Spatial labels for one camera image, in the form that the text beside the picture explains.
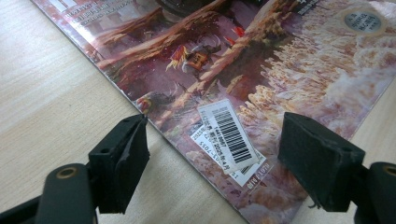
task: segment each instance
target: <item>light wood surface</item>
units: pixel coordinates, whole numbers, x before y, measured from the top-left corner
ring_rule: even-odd
[[[0,212],[42,191],[46,175],[91,149],[134,107],[29,1],[0,2]],[[352,142],[374,161],[396,162],[396,82]],[[99,223],[245,223],[148,125],[150,161],[126,215]],[[347,214],[309,209],[294,223],[353,223]]]

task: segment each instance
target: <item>fantasy illustration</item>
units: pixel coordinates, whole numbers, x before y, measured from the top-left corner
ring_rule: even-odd
[[[284,112],[348,139],[396,71],[390,0],[34,2],[250,223],[307,197],[277,159]],[[223,99],[260,158],[230,175],[198,113]]]

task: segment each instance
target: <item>clamp jaw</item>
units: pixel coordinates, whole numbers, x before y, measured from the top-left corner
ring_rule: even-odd
[[[125,213],[149,161],[144,115],[120,121],[89,153],[47,176],[43,194],[0,214],[0,223],[97,223],[100,213]]]
[[[285,113],[278,158],[317,207],[346,212],[355,223],[396,223],[396,165],[362,166],[365,152],[311,118]]]

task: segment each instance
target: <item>white sticker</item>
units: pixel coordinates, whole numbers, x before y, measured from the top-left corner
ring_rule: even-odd
[[[344,17],[344,22],[350,29],[364,33],[377,32],[382,25],[381,20],[375,14],[366,11],[348,13]]]
[[[259,162],[229,100],[200,106],[198,111],[224,174]]]
[[[206,133],[204,125],[201,126],[195,133],[191,135],[191,139],[201,148],[204,152],[212,158],[220,167],[220,160],[215,149],[209,141],[209,134]],[[238,183],[239,186],[244,187],[244,185],[249,181],[249,179],[256,173],[256,171],[262,166],[266,158],[256,150],[256,154],[259,157],[259,162],[242,168],[241,170],[230,173],[230,177]]]

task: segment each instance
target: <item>book cover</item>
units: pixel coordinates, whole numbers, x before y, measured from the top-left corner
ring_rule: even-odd
[[[396,73],[393,0],[32,1],[250,223],[307,196],[276,158],[284,112],[349,139]]]

